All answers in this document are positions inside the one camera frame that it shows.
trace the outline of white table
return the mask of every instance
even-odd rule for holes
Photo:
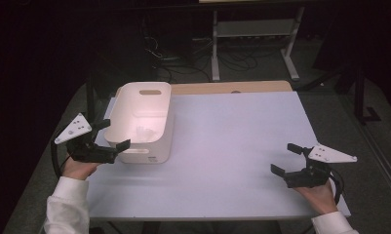
[[[295,92],[175,95],[170,159],[101,165],[90,178],[90,216],[108,220],[289,219],[315,213],[270,172],[299,171],[287,143],[317,143]],[[107,145],[100,132],[97,143]],[[349,210],[341,199],[345,215]]]

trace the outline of dark background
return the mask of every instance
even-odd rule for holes
[[[126,82],[155,79],[145,36],[160,37],[160,46],[183,57],[189,57],[192,37],[211,36],[209,11],[74,11],[118,4],[99,2],[0,1],[0,232],[62,112],[89,77],[105,98]],[[134,4],[123,1],[122,7]],[[240,15],[251,16],[249,11]],[[325,37],[318,68],[330,71],[359,61],[391,103],[391,4],[309,7],[298,36],[316,35]]]

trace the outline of dark floor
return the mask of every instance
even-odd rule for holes
[[[235,51],[231,57],[227,51],[231,45],[221,47],[219,82],[287,80],[293,88],[297,88],[325,73],[311,68],[322,42],[299,40],[294,46],[292,59],[301,79],[298,82],[291,81],[278,52],[283,43],[261,42],[261,46],[254,51],[254,58],[251,58],[249,50],[245,48]],[[182,67],[180,64],[176,60],[164,62],[163,68],[159,69],[159,76],[162,77],[160,80],[171,83],[200,83],[211,80],[211,63],[208,56],[196,60],[196,68]],[[352,213],[349,217],[351,225],[360,233],[391,233],[391,167],[388,167],[391,166],[391,106],[381,90],[367,80],[365,104],[374,108],[381,121],[361,125],[353,115],[353,91],[347,95],[337,95],[334,92],[333,86],[337,78],[334,77],[309,92],[299,93],[301,102],[321,143],[359,157],[357,164],[334,166],[345,180],[344,198]],[[82,87],[67,106],[60,125],[68,122],[78,112],[86,110],[85,96],[85,87]],[[10,218],[5,233],[41,232],[46,199],[57,183],[49,152],[50,148],[45,145],[44,154]],[[300,233],[307,227],[309,220],[283,220],[280,223],[283,233]],[[140,233],[142,226],[142,222],[114,224],[123,233]],[[106,222],[92,221],[91,226],[102,226],[106,233],[116,233]]]

